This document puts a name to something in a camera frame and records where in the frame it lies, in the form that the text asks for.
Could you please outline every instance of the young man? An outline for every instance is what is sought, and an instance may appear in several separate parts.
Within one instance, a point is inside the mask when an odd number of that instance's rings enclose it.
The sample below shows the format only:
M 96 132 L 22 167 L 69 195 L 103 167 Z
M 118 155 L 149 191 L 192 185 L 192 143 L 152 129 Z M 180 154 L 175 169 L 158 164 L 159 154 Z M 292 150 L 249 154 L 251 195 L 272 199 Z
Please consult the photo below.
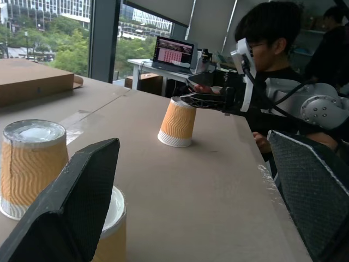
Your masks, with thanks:
M 321 83 L 327 83 L 334 87 L 340 87 L 345 83 L 338 81 L 343 68 L 346 45 L 346 30 L 342 25 L 344 14 L 339 7 L 331 7 L 323 15 L 327 33 L 306 66 L 306 78 L 314 79 Z
M 304 81 L 292 70 L 287 59 L 291 45 L 300 31 L 301 15 L 300 8 L 292 2 L 272 1 L 257 5 L 241 19 L 235 32 L 235 40 L 246 38 L 251 46 L 257 69 L 257 82 L 265 82 L 267 78 Z M 210 87 L 196 86 L 195 89 L 199 92 L 212 92 Z M 266 138 L 269 130 L 295 133 L 300 129 L 297 123 L 287 117 L 266 115 L 255 108 L 250 108 L 244 116 L 265 160 L 272 155 Z M 318 132 L 320 131 L 314 127 L 304 133 L 315 133 L 312 138 L 331 148 L 336 147 L 335 140 Z

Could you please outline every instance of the black shirt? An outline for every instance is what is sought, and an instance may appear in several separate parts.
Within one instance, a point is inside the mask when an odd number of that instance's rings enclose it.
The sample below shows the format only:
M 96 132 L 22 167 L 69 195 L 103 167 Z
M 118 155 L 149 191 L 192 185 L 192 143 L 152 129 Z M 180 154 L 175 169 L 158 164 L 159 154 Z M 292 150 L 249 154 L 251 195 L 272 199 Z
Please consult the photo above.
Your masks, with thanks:
M 348 48 L 345 45 L 345 36 L 344 26 L 336 27 L 323 36 L 320 45 L 305 68 L 306 78 L 315 76 L 320 83 L 332 86 L 338 84 L 337 78 L 341 74 L 344 53 Z
M 256 81 L 264 83 L 268 78 L 290 79 L 298 82 L 303 82 L 301 75 L 297 74 L 291 67 L 272 71 L 272 72 L 258 72 Z M 271 114 L 264 114 L 260 109 L 250 108 L 244 114 L 252 132 L 258 132 L 264 136 L 268 135 L 269 130 L 285 131 L 295 134 L 299 129 L 299 123 L 296 123 L 288 117 L 282 117 Z M 306 133 L 314 133 L 312 130 L 307 130 Z

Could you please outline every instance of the paper cup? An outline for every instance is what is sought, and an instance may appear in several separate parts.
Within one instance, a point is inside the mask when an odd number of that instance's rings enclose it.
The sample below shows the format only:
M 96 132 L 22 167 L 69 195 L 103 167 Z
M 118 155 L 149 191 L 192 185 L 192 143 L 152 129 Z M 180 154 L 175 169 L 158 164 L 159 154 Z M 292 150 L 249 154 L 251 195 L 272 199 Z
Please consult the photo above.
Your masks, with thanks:
M 92 262 L 126 262 L 126 205 L 122 192 L 115 186 L 102 234 Z
M 187 147 L 191 145 L 196 108 L 172 97 L 158 139 L 168 146 Z
M 20 220 L 39 193 L 68 162 L 66 131 L 60 124 L 23 120 L 5 127 L 2 143 L 0 211 Z

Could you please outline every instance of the black hair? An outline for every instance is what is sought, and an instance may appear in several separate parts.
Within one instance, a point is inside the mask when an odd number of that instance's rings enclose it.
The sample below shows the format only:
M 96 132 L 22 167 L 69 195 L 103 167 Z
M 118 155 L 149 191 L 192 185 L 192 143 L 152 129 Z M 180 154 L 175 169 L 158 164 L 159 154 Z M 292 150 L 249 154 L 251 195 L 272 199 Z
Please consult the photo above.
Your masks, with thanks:
M 331 7 L 329 8 L 325 14 L 323 15 L 323 17 L 332 17 L 334 19 L 334 21 L 336 21 L 336 23 L 342 23 L 343 21 L 343 17 L 344 17 L 344 13 L 342 12 L 342 10 L 335 6 L 335 7 Z
M 266 40 L 268 45 L 272 45 L 277 39 L 285 38 L 287 53 L 300 31 L 301 17 L 302 10 L 295 3 L 261 3 L 241 19 L 235 40 L 246 38 L 250 43 Z

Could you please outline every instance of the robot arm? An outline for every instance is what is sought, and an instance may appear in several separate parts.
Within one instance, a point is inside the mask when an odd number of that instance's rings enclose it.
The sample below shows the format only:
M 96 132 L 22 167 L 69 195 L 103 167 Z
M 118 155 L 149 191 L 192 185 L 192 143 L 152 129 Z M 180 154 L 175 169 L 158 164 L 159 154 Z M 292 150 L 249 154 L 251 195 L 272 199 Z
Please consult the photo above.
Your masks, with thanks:
M 256 83 L 251 49 L 245 39 L 231 52 L 237 72 L 204 72 L 188 78 L 205 86 L 221 86 L 220 94 L 191 93 L 181 96 L 197 108 L 210 108 L 243 115 L 249 108 L 298 122 L 333 130 L 349 126 L 349 100 L 340 98 L 327 84 L 300 84 L 293 80 L 267 79 Z

